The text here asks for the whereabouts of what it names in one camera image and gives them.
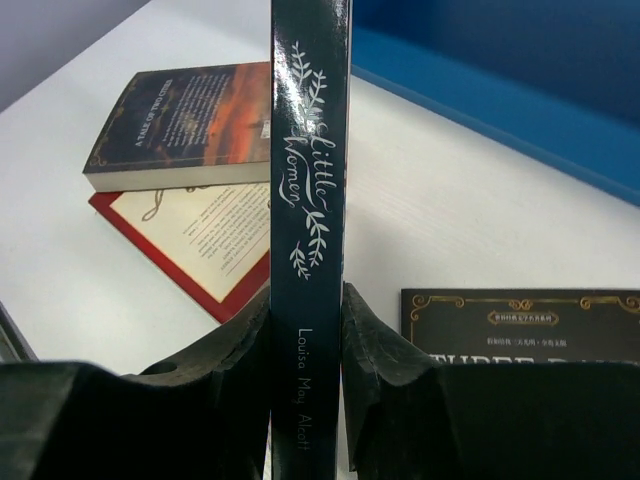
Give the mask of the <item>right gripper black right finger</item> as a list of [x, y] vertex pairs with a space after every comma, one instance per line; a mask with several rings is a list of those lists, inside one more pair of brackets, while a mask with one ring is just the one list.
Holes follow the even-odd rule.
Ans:
[[639, 362], [441, 364], [347, 285], [343, 392], [361, 479], [635, 479]]

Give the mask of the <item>floral Little Women book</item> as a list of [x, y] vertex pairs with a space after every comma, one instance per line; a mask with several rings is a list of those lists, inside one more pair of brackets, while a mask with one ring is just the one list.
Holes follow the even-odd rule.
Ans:
[[272, 475], [337, 472], [352, 5], [271, 5]]

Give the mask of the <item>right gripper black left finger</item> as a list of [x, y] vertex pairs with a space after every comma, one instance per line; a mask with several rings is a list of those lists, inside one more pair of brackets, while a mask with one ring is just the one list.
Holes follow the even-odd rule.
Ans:
[[138, 374], [38, 360], [1, 319], [5, 479], [258, 479], [269, 423], [269, 293]]

